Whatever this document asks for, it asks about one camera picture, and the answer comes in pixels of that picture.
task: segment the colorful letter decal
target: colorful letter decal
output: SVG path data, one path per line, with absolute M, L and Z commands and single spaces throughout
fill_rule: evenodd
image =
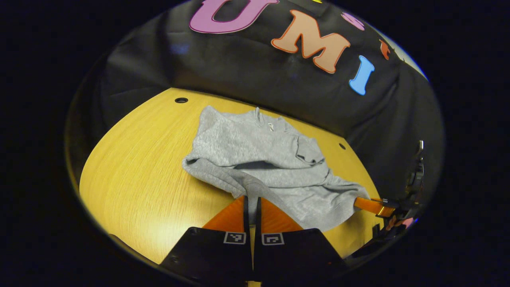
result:
M 386 60 L 389 60 L 390 57 L 388 55 L 391 53 L 391 51 L 388 48 L 388 44 L 384 43 L 384 41 L 382 41 L 381 39 L 379 39 L 379 41 L 381 41 L 381 52 L 382 52 L 382 55 L 384 56 L 384 58 Z
M 349 86 L 358 94 L 365 95 L 365 86 L 367 85 L 370 74 L 375 70 L 375 67 L 363 56 L 360 56 L 360 61 L 361 64 L 358 73 L 356 73 L 353 80 L 349 81 Z
M 342 12 L 342 17 L 349 23 L 353 24 L 354 27 L 360 29 L 361 31 L 365 30 L 365 24 L 361 23 L 358 19 L 356 19 L 351 14 L 347 14 L 345 12 Z
M 322 50 L 322 53 L 314 57 L 313 61 L 319 68 L 333 74 L 336 71 L 335 65 L 338 59 L 345 48 L 350 46 L 349 41 L 337 33 L 321 37 L 319 24 L 315 19 L 297 10 L 290 10 L 290 12 L 294 15 L 294 19 L 281 38 L 271 41 L 273 47 L 295 53 L 298 51 L 296 43 L 301 38 L 303 58 L 309 58 Z
M 215 21 L 214 15 L 228 1 L 231 0 L 205 0 L 202 2 L 202 6 L 191 18 L 190 28 L 200 33 L 212 34 L 240 31 L 253 24 L 266 6 L 279 2 L 279 0 L 249 0 L 249 3 L 234 20 L 228 22 Z

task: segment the black cloth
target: black cloth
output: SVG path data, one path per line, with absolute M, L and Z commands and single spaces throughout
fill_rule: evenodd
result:
M 352 13 L 327 2 L 317 10 L 309 0 L 281 0 L 268 5 L 247 29 L 204 34 L 189 28 L 201 2 L 188 1 L 160 14 L 115 46 L 92 103 L 95 142 L 134 108 L 170 87 L 204 91 L 343 136 L 382 197 L 405 196 L 407 172 L 418 141 L 424 140 L 424 201 L 428 201 L 439 180 L 445 149 L 440 109 L 423 76 L 394 51 L 389 60 L 382 56 L 382 37 L 375 30 L 365 23 L 361 31 L 342 18 L 343 12 Z M 215 20 L 235 18 L 246 4 L 225 3 Z M 313 16 L 321 36 L 339 33 L 350 42 L 334 74 L 315 66 L 301 52 L 286 53 L 271 45 L 292 22 L 291 9 Z M 375 66 L 364 96 L 349 86 L 359 69 L 359 55 Z

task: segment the blue letter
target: blue letter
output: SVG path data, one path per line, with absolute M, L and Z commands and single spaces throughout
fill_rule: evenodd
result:
M 368 78 L 370 77 L 370 73 L 375 71 L 374 65 L 370 63 L 367 58 L 360 55 L 360 68 L 358 69 L 358 73 L 354 77 L 353 80 L 349 80 L 349 86 L 360 95 L 365 95 L 365 86 L 367 85 Z

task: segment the black background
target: black background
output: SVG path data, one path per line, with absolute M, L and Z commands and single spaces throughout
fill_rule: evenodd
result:
M 172 1 L 2 2 L 7 187 L 2 281 L 171 285 L 98 232 L 74 197 L 63 157 L 66 110 L 93 62 Z M 340 3 L 394 39 L 428 76 L 442 105 L 448 150 L 428 211 L 383 255 L 339 285 L 503 285 L 507 272 L 497 212 L 508 188 L 503 91 L 508 1 Z

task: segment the pink circle decal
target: pink circle decal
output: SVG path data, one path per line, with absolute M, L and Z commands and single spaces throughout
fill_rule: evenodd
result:
M 354 16 L 352 16 L 351 14 L 347 14 L 345 12 L 342 12 L 342 17 L 347 22 L 351 23 L 352 25 L 354 25 L 354 27 L 360 29 L 361 31 L 365 30 L 365 25 L 363 23 L 361 23 L 358 19 L 354 18 Z

